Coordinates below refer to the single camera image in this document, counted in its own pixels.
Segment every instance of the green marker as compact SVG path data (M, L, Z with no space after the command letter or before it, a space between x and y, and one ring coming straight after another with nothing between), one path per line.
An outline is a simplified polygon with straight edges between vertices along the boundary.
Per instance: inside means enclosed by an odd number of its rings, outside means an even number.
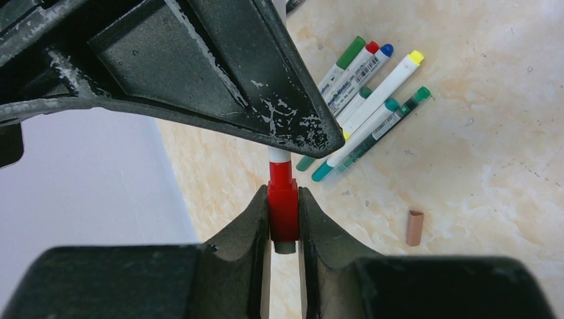
M389 131L391 131L399 122L401 122L413 109L423 104L431 97L431 92L425 87L421 86L419 90L407 102L404 103L395 113L390 115L372 134L364 139L354 151L352 151L347 158L338 166L339 172L344 172L354 162L358 161L364 154L366 154L378 141L380 141Z
M358 53L364 48L366 41L361 37L354 38L354 41L349 45L349 47L343 52L341 57L336 61L336 63L329 69L325 77L317 85L321 95L324 95L329 91L331 86L337 81L341 74L349 67L351 62L356 58Z
M370 93L372 93L372 90L364 87L356 96L354 96L354 98L352 98L352 100L347 104L347 107L339 114L339 116L337 116L337 122L339 125L343 124L354 113L354 111L360 108L360 105L366 101L368 96L370 96ZM296 169L299 171L305 171L311 166L311 164L313 164L314 161L315 158L304 156L296 165Z

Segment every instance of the white marker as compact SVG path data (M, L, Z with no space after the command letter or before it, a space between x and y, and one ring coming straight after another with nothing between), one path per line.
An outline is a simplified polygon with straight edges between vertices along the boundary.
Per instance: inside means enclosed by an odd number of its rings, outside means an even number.
M342 125L343 134L346 132L352 135L419 68L424 58L423 54L417 50L408 54L372 92L366 102L362 103L362 106Z
M382 66L388 62L394 52L394 47L390 44L384 45L378 50L370 60L354 76L351 76L341 85L341 88L333 98L327 102L327 106L332 114L338 114L351 101L353 96L376 74Z
M370 93L372 93L371 89L367 87L361 88L358 94L355 95L354 98L352 98L352 100L347 104L347 107L339 113L337 116L337 123L339 123L339 125L343 125L350 116L356 112L358 108L360 108L360 105L366 101L366 99L370 96Z
M311 179L321 181L330 171L339 165L354 149L369 137L400 105L393 98L387 100L366 122L345 142L345 146L331 154L325 162L313 172Z
M341 74L351 65L351 62L356 58L358 53L364 48L366 41L361 37L356 37L352 43L343 52L341 57L329 69L325 77L318 83L317 88L321 95L329 91L333 84L341 77Z
M359 52L356 58L352 60L351 65L349 65L349 67L343 72L341 77L339 77L339 79L333 84L331 89L323 95L325 102L329 103L334 98L339 98L339 96L346 90L345 86L347 85L347 82L364 70L365 65L370 62L370 60L374 57L374 53L376 53L379 48L378 44L374 41L367 44ZM331 114L337 115L333 112L331 107L329 107L329 110L331 111Z

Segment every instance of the dark green cap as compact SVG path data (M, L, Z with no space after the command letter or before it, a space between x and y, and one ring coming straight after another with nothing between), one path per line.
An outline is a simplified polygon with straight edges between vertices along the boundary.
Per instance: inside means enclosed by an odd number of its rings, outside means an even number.
M419 90L413 94L413 99L419 104L423 103L423 101L427 100L429 97L431 97L431 91L425 86L421 86Z
M351 62L356 58L358 53L364 48L366 41L361 37L354 38L354 41L349 45L349 47L343 52L341 57L336 61L336 65L341 69L346 69L349 67Z
M370 96L370 94L372 94L372 90L364 87L361 88L360 92L359 92L360 96L362 96L362 98L368 98Z
M417 92L415 92L415 94L413 94L413 96L409 98L409 100L407 100L404 105L402 105L400 111L405 116L407 115L407 113L413 111L413 109L419 106L421 103L429 99L429 97L431 97L431 91L429 91L429 89L425 86L421 86L419 90L417 90Z

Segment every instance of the white wall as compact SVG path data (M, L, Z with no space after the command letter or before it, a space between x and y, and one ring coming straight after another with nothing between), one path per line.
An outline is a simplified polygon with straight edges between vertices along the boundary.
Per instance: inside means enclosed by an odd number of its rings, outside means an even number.
M198 241L153 119L67 111L23 134L23 158L0 169L0 310L50 247Z

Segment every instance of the yellow cap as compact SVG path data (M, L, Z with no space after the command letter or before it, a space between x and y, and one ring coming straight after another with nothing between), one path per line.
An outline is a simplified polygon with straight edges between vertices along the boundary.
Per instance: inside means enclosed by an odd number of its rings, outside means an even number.
M421 62L425 59L425 56L423 56L423 53L421 53L417 50L413 50L408 56L411 59L411 61L413 61L413 63L415 63L417 65L421 64Z

